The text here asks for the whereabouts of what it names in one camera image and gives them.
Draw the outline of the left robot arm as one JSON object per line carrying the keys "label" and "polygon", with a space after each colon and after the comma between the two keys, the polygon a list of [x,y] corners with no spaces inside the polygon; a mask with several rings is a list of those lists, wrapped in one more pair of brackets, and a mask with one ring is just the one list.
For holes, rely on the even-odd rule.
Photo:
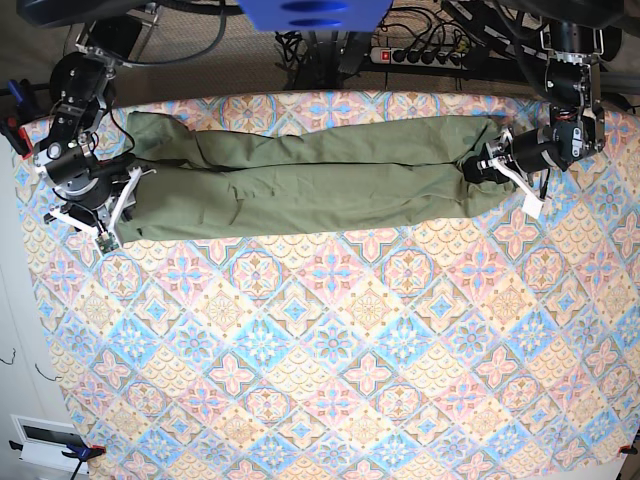
{"label": "left robot arm", "polygon": [[537,14],[540,27],[526,32],[524,5],[514,19],[499,2],[492,7],[512,35],[516,62],[525,79],[549,102],[550,123],[520,135],[503,129],[461,169],[469,183],[513,183],[529,199],[542,203],[553,170],[566,171],[604,148],[599,65],[603,32],[545,11]]}

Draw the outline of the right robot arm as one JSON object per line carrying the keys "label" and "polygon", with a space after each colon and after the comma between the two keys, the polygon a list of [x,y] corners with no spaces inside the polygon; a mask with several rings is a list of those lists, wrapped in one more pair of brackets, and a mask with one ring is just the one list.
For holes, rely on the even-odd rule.
{"label": "right robot arm", "polygon": [[143,29],[154,26],[131,13],[85,24],[78,50],[54,69],[54,116],[48,136],[33,147],[36,173],[62,201],[44,221],[90,235],[103,254],[122,246],[119,222],[131,219],[141,178],[156,172],[138,166],[130,150],[106,160],[96,156],[99,126],[114,116],[116,66],[126,62]]}

